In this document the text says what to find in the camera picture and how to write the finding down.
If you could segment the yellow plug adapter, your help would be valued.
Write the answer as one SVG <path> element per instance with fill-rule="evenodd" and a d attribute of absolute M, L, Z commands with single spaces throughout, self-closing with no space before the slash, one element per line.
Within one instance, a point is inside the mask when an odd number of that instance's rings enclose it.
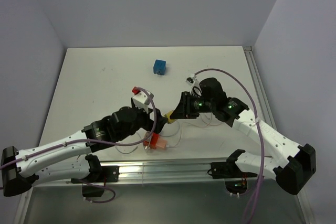
<path fill-rule="evenodd" d="M 167 124 L 172 124 L 172 123 L 174 123 L 174 122 L 176 121 L 176 119 L 172 119 L 172 118 L 171 118 L 171 115 L 172 115 L 173 112 L 174 112 L 174 111 L 171 110 L 171 111 L 167 112 L 167 113 L 164 115 L 164 117 L 167 119 Z"/>

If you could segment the red cube socket adapter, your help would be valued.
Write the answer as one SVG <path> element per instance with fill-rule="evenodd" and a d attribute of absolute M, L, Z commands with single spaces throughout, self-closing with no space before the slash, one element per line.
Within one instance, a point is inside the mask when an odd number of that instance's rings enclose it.
<path fill-rule="evenodd" d="M 147 136 L 148 138 L 143 142 L 144 149 L 145 150 L 148 148 L 156 149 L 155 144 L 157 140 L 160 138 L 160 135 L 157 133 L 149 134 L 149 132 L 147 132 L 145 136 Z"/>

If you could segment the blue cube socket adapter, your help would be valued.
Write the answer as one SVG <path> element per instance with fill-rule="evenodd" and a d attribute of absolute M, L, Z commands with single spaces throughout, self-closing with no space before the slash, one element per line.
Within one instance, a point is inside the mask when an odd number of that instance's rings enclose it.
<path fill-rule="evenodd" d="M 156 75 L 164 76 L 166 72 L 166 61 L 156 60 L 153 65 L 153 73 Z"/>

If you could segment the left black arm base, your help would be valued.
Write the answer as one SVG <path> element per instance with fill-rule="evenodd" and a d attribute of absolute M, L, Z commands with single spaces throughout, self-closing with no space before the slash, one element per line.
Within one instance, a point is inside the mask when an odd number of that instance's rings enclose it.
<path fill-rule="evenodd" d="M 107 186 L 107 183 L 116 183 L 119 178 L 119 166 L 102 166 L 102 172 L 95 178 L 93 182 L 89 182 L 87 179 L 82 179 L 85 183 L 82 183 L 80 179 L 71 179 L 72 184 L 82 184 L 81 192 L 84 200 L 102 204 L 111 202 L 116 197 L 116 192 Z M 102 200 L 101 197 L 104 193 L 111 193 L 109 199 Z"/>

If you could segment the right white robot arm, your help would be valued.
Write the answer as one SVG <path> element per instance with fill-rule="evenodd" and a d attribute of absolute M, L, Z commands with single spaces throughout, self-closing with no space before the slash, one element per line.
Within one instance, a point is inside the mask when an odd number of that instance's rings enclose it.
<path fill-rule="evenodd" d="M 198 89 L 200 94 L 182 92 L 170 119 L 191 120 L 210 113 L 259 143 L 270 154 L 262 157 L 237 149 L 226 161 L 211 163 L 209 174 L 214 179 L 262 175 L 275 180 L 287 193 L 297 195 L 316 172 L 315 149 L 288 139 L 254 115 L 241 100 L 228 97 L 216 78 L 202 80 Z"/>

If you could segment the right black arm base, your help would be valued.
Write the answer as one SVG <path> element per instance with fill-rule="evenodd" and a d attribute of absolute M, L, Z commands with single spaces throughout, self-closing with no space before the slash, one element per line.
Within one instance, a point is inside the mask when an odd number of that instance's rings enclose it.
<path fill-rule="evenodd" d="M 255 173 L 242 172 L 235 163 L 230 162 L 212 162 L 207 174 L 212 179 L 224 179 L 229 195 L 237 197 L 249 192 L 247 179 L 258 176 Z"/>

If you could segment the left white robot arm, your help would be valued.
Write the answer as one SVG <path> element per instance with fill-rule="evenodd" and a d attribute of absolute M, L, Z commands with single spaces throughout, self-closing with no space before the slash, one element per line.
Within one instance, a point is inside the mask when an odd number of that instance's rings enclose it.
<path fill-rule="evenodd" d="M 94 152 L 124 145 L 122 140 L 139 129 L 159 134 L 167 122 L 159 109 L 124 106 L 62 140 L 26 150 L 9 146 L 1 156 L 3 195 L 17 196 L 38 184 L 66 178 L 96 182 L 102 168 Z"/>

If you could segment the aluminium front rail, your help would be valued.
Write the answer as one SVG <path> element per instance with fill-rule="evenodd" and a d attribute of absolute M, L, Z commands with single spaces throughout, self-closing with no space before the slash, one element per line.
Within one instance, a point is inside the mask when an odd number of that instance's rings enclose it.
<path fill-rule="evenodd" d="M 97 158 L 60 162 L 40 169 L 33 186 L 72 184 L 71 179 L 93 182 L 102 172 L 102 166 L 119 166 L 119 178 L 114 184 L 164 184 L 179 182 L 208 182 L 212 162 L 225 158 L 166 159 L 139 162 L 99 162 Z"/>

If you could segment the aluminium rail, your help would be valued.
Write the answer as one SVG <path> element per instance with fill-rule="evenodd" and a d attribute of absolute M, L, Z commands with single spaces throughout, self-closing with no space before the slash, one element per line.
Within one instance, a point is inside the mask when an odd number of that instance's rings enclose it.
<path fill-rule="evenodd" d="M 114 184 L 164 184 L 179 182 L 208 182 L 212 162 L 225 158 L 166 159 L 139 162 L 99 162 L 97 158 L 60 162 L 40 169 L 33 186 L 72 184 L 71 179 L 93 182 L 102 172 L 102 166 L 119 166 L 119 178 Z"/>
<path fill-rule="evenodd" d="M 256 89 L 256 94 L 258 98 L 258 102 L 260 104 L 261 114 L 263 115 L 264 121 L 272 126 L 275 130 L 277 129 L 274 117 L 272 115 L 272 111 L 266 96 L 266 92 L 264 86 L 262 84 L 262 80 L 255 62 L 255 58 L 253 55 L 252 47 L 243 47 L 243 51 L 247 60 L 247 64 L 249 66 L 249 70 L 252 76 L 252 80 Z"/>

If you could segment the aluminium right side rail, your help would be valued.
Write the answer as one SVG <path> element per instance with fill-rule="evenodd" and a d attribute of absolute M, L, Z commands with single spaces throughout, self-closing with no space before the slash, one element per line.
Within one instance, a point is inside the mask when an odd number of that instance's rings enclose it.
<path fill-rule="evenodd" d="M 264 121 L 272 126 L 275 130 L 277 129 L 274 117 L 272 115 L 272 111 L 266 96 L 266 92 L 264 86 L 262 84 L 262 80 L 255 62 L 255 58 L 253 55 L 252 47 L 243 47 L 243 51 L 247 60 L 247 64 L 249 66 L 249 70 L 252 76 L 252 80 L 256 89 L 256 94 L 258 98 L 258 102 L 260 104 L 261 114 L 263 115 Z"/>

